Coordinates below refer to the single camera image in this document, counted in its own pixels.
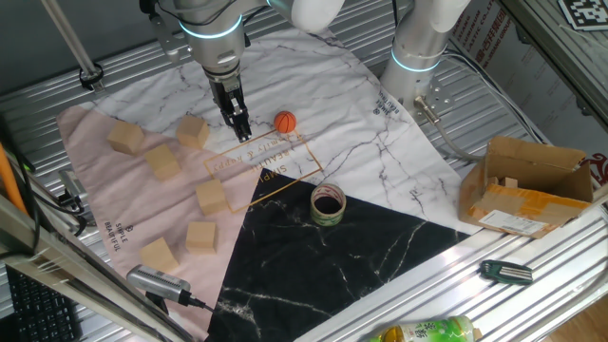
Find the open cardboard box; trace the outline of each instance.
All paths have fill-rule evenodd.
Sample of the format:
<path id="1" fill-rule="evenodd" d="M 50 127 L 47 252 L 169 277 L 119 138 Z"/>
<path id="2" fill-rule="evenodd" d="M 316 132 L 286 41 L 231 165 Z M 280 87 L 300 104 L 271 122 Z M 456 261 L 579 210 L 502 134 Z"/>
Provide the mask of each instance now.
<path id="1" fill-rule="evenodd" d="M 575 167 L 585 153 L 533 142 L 496 137 L 466 175 L 460 190 L 460 220 L 532 238 L 578 216 L 593 201 L 589 164 Z M 518 188 L 491 183 L 511 178 Z"/>

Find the mini basketball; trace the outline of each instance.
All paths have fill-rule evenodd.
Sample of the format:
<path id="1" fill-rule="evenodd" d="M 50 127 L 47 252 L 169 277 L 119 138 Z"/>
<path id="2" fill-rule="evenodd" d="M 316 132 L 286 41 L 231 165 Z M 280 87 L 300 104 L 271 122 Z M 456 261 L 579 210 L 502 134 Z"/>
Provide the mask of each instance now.
<path id="1" fill-rule="evenodd" d="M 282 111 L 275 116 L 275 128 L 281 133 L 289 133 L 295 129 L 295 115 Z"/>

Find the white marble paper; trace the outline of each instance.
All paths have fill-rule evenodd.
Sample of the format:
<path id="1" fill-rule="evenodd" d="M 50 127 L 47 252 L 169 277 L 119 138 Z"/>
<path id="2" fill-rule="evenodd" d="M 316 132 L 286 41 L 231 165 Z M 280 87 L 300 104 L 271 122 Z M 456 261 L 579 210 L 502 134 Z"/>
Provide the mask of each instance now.
<path id="1" fill-rule="evenodd" d="M 274 128 L 279 111 L 296 115 L 297 131 L 324 168 L 305 181 L 331 182 L 349 196 L 464 233 L 480 229 L 457 218 L 460 177 L 330 32 L 321 37 L 289 29 L 264 36 L 246 49 L 241 70 L 254 137 Z M 238 145 L 196 62 L 82 106 L 171 137 L 190 114 L 209 123 L 205 148 L 221 153 Z M 293 168 L 285 175 L 300 176 Z"/>

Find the plastic bottle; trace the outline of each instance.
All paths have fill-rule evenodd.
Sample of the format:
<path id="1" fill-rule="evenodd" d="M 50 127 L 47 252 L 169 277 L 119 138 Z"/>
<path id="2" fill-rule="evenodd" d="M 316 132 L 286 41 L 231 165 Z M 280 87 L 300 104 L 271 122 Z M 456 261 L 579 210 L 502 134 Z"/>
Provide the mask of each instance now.
<path id="1" fill-rule="evenodd" d="M 388 328 L 370 342 L 475 342 L 482 337 L 466 316 Z"/>

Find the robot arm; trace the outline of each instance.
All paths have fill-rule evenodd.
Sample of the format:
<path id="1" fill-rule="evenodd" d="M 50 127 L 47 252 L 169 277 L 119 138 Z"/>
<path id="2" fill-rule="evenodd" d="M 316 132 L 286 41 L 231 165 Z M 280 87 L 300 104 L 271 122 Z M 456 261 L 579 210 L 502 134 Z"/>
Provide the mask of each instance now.
<path id="1" fill-rule="evenodd" d="M 142 11 L 150 14 L 153 26 L 160 25 L 158 14 L 154 16 L 157 1 L 142 0 L 140 3 Z M 173 12 L 180 18 L 188 50 L 209 78 L 214 101 L 224 121 L 233 127 L 243 143 L 252 133 L 240 81 L 240 57 L 245 49 L 242 13 L 271 6 L 297 28 L 317 32 L 333 20 L 344 0 L 173 0 L 173 3 Z M 157 33 L 157 36 L 171 59 L 174 50 L 165 48 L 170 46 L 170 41 L 165 39 L 166 35 L 161 38 Z"/>
<path id="2" fill-rule="evenodd" d="M 382 86 L 408 110 L 425 97 L 449 31 L 470 0 L 416 0 L 399 23 Z"/>

